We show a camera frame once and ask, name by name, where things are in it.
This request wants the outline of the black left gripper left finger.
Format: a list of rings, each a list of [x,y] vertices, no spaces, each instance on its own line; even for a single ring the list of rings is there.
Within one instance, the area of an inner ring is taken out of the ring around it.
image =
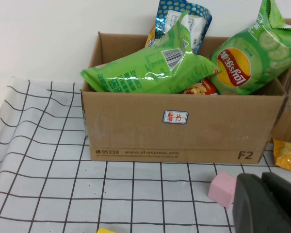
[[[237,176],[232,214],[237,233],[291,233],[291,221],[254,174]]]

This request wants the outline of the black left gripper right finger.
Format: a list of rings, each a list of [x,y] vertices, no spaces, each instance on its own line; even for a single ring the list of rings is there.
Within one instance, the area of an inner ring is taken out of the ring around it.
[[[276,206],[291,221],[291,183],[275,173],[264,172],[261,180],[273,195]]]

